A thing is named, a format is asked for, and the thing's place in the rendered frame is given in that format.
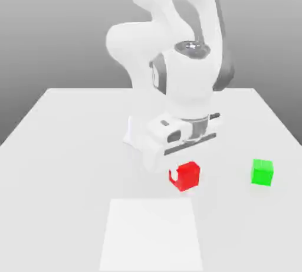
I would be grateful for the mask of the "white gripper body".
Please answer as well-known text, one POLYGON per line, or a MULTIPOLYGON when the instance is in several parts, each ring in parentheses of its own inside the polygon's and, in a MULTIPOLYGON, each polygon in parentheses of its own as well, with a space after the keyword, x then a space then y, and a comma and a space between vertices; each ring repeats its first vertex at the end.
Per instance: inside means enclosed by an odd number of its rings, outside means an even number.
POLYGON ((216 132, 200 137, 194 142, 158 142, 146 136, 143 141, 143 165, 149 172, 160 173, 168 167, 175 167, 195 160, 202 148, 217 137, 216 132))

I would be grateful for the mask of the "small green cube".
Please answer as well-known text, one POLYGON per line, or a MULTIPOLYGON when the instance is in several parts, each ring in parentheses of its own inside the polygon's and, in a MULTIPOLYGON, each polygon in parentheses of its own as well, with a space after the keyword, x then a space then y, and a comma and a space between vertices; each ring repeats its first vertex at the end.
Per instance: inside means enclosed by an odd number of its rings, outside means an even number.
POLYGON ((271 186, 274 174, 273 162, 270 160, 253 159, 251 183, 271 186))

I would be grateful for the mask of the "small red cube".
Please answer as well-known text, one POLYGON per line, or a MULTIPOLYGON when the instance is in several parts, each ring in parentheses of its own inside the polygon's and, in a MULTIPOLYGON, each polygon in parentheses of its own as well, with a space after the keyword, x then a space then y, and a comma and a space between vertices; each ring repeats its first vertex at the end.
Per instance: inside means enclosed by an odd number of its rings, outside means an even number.
POLYGON ((191 161, 178 166, 178 180, 173 181, 169 170, 170 182, 180 191, 187 191, 199 185, 200 166, 191 161))

